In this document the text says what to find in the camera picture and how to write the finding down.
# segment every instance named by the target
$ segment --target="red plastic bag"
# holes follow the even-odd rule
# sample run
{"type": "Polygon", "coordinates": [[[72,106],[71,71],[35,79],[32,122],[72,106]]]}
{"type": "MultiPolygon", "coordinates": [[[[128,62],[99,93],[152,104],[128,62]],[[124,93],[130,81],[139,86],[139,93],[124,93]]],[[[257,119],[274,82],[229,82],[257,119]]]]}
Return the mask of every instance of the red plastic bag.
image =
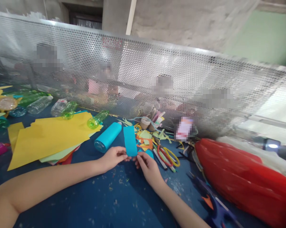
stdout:
{"type": "Polygon", "coordinates": [[[285,176],[227,143],[202,139],[195,148],[207,179],[225,199],[271,227],[286,228],[285,176]]]}

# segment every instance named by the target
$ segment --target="light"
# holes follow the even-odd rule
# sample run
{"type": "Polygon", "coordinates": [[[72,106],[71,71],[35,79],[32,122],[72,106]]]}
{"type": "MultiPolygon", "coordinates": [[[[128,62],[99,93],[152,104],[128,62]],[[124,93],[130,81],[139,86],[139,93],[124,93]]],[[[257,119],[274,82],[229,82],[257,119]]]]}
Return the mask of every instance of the light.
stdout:
{"type": "Polygon", "coordinates": [[[271,148],[278,148],[278,145],[276,145],[276,144],[269,144],[268,146],[271,148]]]}

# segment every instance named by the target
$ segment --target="blue paper strip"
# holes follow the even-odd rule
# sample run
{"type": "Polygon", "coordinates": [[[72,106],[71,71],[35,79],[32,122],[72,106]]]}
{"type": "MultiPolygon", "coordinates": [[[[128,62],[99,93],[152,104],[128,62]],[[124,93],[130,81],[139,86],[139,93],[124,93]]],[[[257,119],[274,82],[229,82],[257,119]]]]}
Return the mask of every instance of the blue paper strip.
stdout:
{"type": "Polygon", "coordinates": [[[137,156],[138,149],[136,136],[134,134],[134,126],[123,127],[126,154],[130,157],[137,156]]]}

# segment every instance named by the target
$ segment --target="green wall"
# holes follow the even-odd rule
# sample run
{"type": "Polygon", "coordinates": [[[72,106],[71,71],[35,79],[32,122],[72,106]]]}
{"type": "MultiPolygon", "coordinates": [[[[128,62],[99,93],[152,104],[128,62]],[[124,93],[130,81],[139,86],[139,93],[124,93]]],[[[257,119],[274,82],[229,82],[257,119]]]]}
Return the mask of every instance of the green wall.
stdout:
{"type": "Polygon", "coordinates": [[[225,53],[286,66],[286,14],[253,11],[225,53]]]}

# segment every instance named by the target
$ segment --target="clear plastic bottle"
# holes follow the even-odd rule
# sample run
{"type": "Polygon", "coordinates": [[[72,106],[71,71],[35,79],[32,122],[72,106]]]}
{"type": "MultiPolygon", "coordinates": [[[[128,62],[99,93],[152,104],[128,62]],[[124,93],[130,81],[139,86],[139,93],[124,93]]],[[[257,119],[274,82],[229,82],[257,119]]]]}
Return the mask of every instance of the clear plastic bottle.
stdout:
{"type": "Polygon", "coordinates": [[[22,117],[27,113],[26,108],[22,106],[17,106],[14,110],[9,112],[9,115],[12,117],[22,117]]]}
{"type": "Polygon", "coordinates": [[[94,116],[93,118],[90,118],[88,121],[87,121],[87,126],[90,128],[90,129],[96,129],[101,122],[103,122],[103,120],[106,119],[106,117],[108,116],[109,114],[109,111],[107,110],[103,110],[101,111],[100,113],[98,113],[96,116],[94,116]]]}
{"type": "Polygon", "coordinates": [[[27,106],[27,112],[31,114],[39,114],[52,102],[53,96],[41,97],[37,101],[27,106]]]}
{"type": "Polygon", "coordinates": [[[77,104],[74,101],[69,101],[67,107],[62,112],[63,119],[69,120],[74,116],[74,111],[77,108],[77,104]]]}
{"type": "Polygon", "coordinates": [[[17,107],[17,101],[12,96],[0,97],[0,109],[10,111],[17,107]]]}
{"type": "Polygon", "coordinates": [[[54,106],[51,108],[51,115],[53,117],[59,117],[62,115],[63,110],[67,107],[67,100],[66,99],[59,99],[54,106]]]}
{"type": "Polygon", "coordinates": [[[45,93],[45,92],[38,92],[36,94],[30,93],[27,95],[23,95],[23,99],[19,102],[19,106],[27,107],[31,103],[40,99],[41,97],[49,96],[49,95],[50,95],[49,93],[45,93]]]}

